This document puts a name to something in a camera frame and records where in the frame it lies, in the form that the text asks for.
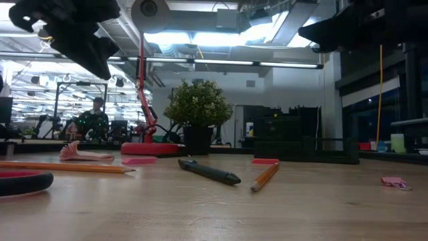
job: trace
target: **table surface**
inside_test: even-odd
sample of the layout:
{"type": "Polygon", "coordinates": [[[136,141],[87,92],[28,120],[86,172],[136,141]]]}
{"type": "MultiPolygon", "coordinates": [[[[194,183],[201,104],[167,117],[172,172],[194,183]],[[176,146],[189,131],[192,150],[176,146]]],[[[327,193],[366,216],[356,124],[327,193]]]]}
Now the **table surface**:
{"type": "MultiPolygon", "coordinates": [[[[115,153],[113,165],[120,165],[115,153]]],[[[282,162],[258,193],[269,165],[251,155],[195,157],[236,173],[228,186],[183,171],[177,158],[127,174],[54,171],[40,193],[0,198],[2,240],[426,240],[428,167],[362,160],[360,165],[282,162]],[[383,187],[402,177],[414,188],[383,187]]],[[[58,153],[16,155],[58,162],[58,153]]]]}

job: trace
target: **black marker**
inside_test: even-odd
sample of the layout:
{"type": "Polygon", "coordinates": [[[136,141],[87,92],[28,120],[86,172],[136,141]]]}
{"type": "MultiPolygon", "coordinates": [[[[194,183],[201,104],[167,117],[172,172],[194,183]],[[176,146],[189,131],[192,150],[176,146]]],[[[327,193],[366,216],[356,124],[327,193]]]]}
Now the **black marker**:
{"type": "Polygon", "coordinates": [[[234,173],[229,171],[218,170],[216,168],[198,164],[196,161],[184,161],[179,159],[181,169],[208,177],[209,179],[219,181],[227,185],[241,183],[241,180],[234,173]]]}

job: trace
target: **green plant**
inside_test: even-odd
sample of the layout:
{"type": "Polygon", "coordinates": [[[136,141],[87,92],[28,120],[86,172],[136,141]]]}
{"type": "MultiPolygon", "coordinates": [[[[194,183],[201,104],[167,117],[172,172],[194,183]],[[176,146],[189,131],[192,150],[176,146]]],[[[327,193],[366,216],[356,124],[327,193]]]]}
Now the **green plant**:
{"type": "Polygon", "coordinates": [[[232,117],[232,105],[222,97],[222,89],[213,81],[183,83],[174,89],[164,115],[183,126],[221,125],[232,117]]]}
{"type": "Polygon", "coordinates": [[[22,135],[35,135],[34,129],[33,128],[26,129],[22,131],[22,135]]]}

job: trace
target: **black plant pot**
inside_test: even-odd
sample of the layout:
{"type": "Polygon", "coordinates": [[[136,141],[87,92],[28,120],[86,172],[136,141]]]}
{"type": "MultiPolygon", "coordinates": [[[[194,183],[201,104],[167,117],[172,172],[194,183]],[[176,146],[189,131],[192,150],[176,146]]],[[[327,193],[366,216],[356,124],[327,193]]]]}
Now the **black plant pot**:
{"type": "Polygon", "coordinates": [[[185,127],[185,145],[189,155],[208,155],[213,129],[209,127],[185,127]]]}

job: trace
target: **person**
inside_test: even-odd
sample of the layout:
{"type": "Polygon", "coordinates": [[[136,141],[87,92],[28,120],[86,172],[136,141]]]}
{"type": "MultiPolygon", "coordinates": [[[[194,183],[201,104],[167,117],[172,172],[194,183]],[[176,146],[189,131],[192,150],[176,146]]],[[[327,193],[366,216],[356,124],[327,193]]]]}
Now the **person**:
{"type": "Polygon", "coordinates": [[[78,132],[84,139],[103,139],[108,130],[108,116],[101,111],[104,100],[96,97],[93,100],[92,110],[83,112],[78,118],[78,132]]]}

